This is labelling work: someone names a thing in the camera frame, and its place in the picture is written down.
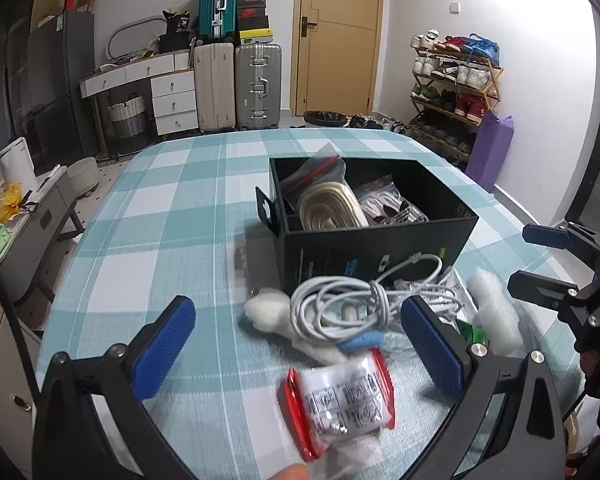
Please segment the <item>person's left hand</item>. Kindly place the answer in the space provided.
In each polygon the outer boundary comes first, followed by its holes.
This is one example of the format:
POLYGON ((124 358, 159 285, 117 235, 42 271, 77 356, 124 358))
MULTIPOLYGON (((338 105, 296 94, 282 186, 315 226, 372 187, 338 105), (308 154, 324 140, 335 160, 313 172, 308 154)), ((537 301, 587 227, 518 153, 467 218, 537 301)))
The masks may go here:
POLYGON ((284 469, 276 472, 268 480, 309 480, 310 471, 306 465, 291 464, 284 469))

